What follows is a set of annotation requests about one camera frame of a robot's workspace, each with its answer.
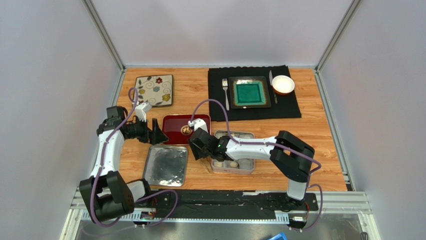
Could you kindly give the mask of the red lacquer tray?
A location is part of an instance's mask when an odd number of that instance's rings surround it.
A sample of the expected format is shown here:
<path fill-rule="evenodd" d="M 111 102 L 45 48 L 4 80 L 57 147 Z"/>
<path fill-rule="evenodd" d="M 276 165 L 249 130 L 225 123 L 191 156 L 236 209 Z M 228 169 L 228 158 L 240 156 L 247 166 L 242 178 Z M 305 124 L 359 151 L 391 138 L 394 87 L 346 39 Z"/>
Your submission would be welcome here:
<path fill-rule="evenodd" d="M 163 144 L 173 146 L 188 145 L 188 139 L 194 132 L 188 125 L 191 117 L 191 114 L 166 115 L 162 120 L 162 131 L 168 137 L 168 141 L 163 142 Z"/>

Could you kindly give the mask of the white oval chocolate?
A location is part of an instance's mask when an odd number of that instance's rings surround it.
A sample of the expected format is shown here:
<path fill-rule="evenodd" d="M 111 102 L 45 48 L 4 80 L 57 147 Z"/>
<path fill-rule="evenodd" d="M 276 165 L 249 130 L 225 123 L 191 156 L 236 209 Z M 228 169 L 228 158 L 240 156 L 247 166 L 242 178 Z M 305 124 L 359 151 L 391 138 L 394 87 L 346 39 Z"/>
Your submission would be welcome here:
<path fill-rule="evenodd" d="M 237 162 L 235 162 L 235 161 L 231 161 L 231 162 L 229 163 L 229 167 L 230 167 L 230 168 L 238 168 L 238 167 L 239 167 L 239 164 L 238 164 Z"/>

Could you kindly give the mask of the pink metal tin box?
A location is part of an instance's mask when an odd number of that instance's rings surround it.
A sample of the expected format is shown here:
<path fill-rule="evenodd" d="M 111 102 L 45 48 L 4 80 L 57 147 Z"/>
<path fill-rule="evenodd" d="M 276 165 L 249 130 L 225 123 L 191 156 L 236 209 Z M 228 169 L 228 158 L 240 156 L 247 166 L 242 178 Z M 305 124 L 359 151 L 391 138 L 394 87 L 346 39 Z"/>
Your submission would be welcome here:
<path fill-rule="evenodd" d="M 227 136 L 228 132 L 226 130 L 217 130 L 214 133 L 216 138 L 220 138 L 222 136 Z M 231 135 L 234 138 L 242 138 L 242 139 L 254 139 L 255 135 L 251 132 L 244 131 L 231 131 Z M 222 167 L 215 167 L 214 162 L 223 162 Z M 230 168 L 230 162 L 237 162 L 238 168 Z M 237 175 L 250 175 L 255 169 L 255 160 L 249 158 L 242 158 L 238 160 L 224 160 L 218 161 L 216 159 L 210 160 L 211 169 L 216 173 L 227 173 L 227 174 L 237 174 Z"/>

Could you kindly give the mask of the pink handled metal tongs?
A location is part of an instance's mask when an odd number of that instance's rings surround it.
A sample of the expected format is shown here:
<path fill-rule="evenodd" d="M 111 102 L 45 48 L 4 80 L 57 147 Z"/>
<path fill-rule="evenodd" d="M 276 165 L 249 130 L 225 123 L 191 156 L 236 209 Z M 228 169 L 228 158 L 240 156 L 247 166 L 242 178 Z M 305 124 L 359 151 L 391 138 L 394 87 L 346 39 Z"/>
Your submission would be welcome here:
<path fill-rule="evenodd" d="M 203 164 L 203 166 L 205 167 L 205 169 L 207 170 L 207 172 L 209 173 L 209 174 L 211 174 L 213 171 L 212 171 L 212 168 L 211 168 L 211 163 L 210 163 L 210 161 L 209 161 L 209 159 L 208 158 L 202 158 L 201 160 L 200 160 L 200 162 Z"/>

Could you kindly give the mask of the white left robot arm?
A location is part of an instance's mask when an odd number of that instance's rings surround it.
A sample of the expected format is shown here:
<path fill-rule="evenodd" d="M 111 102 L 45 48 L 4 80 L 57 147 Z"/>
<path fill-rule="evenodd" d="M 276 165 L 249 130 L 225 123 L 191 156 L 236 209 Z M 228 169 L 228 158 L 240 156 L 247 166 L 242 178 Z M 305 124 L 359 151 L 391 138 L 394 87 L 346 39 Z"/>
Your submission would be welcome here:
<path fill-rule="evenodd" d="M 133 120 L 122 106 L 107 108 L 107 118 L 99 125 L 96 134 L 99 149 L 93 170 L 88 179 L 81 180 L 79 191 L 89 216 L 96 224 L 105 225 L 135 209 L 135 201 L 147 195 L 149 184 L 145 179 L 126 183 L 119 173 L 120 157 L 125 140 L 137 139 L 141 143 L 156 145 L 169 139 L 152 119 L 148 126 L 147 112 L 152 106 L 145 102 L 134 109 Z"/>

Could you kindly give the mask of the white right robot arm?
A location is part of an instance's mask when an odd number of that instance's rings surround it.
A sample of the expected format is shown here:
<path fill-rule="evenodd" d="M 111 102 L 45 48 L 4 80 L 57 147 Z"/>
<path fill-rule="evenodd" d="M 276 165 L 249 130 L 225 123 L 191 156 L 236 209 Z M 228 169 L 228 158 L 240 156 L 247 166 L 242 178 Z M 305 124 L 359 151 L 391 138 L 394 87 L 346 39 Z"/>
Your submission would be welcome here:
<path fill-rule="evenodd" d="M 297 201 L 305 198 L 315 149 L 292 133 L 281 130 L 268 138 L 217 138 L 197 129 L 188 139 L 196 160 L 211 157 L 217 161 L 254 159 L 271 161 L 288 178 L 286 195 Z"/>

